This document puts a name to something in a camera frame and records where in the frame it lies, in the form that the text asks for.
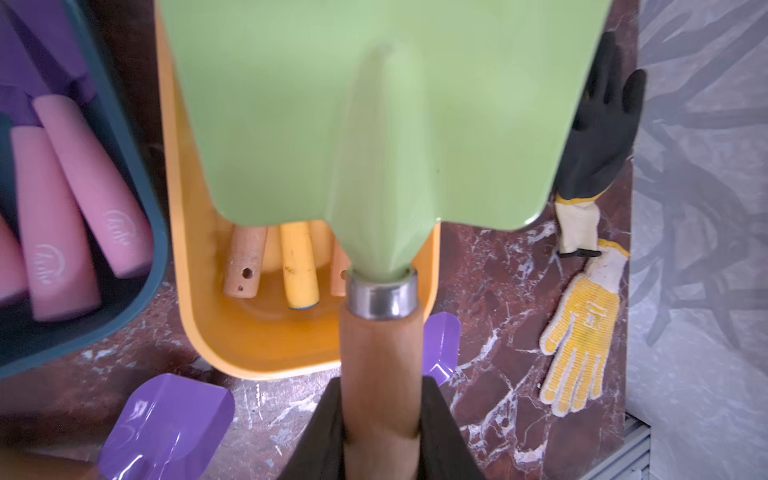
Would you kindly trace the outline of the green shovel wooden handle front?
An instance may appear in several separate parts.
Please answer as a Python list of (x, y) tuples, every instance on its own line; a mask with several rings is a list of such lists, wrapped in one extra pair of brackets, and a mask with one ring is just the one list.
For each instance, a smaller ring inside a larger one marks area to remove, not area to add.
[(254, 298), (259, 289), (268, 229), (234, 226), (223, 282), (232, 298)]

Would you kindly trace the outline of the purple pointed shovel pink handle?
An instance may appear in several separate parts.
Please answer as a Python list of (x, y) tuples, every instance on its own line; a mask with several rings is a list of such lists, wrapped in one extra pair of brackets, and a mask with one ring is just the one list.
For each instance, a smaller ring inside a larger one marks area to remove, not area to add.
[(120, 279), (149, 272), (150, 224), (82, 113), (96, 90), (62, 4), (11, 1), (9, 8), (32, 64), (32, 107), (112, 272)]

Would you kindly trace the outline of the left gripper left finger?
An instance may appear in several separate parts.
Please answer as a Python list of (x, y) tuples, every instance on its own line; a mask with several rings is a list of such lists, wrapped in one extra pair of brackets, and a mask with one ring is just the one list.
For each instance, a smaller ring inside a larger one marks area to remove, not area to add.
[(340, 379), (328, 383), (279, 479), (345, 479)]

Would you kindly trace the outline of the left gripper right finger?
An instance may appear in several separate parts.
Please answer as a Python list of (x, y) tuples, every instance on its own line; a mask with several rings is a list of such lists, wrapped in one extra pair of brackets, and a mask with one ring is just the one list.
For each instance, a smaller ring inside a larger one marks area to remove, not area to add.
[(434, 378), (422, 378), (419, 479), (484, 479)]

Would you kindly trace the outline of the green shovel yellow handle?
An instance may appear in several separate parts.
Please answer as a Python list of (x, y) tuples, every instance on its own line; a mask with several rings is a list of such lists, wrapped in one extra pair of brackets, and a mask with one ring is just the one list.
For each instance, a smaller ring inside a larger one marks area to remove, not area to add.
[(320, 294), (309, 223), (286, 223), (279, 230), (288, 306), (295, 310), (312, 308), (319, 302)]

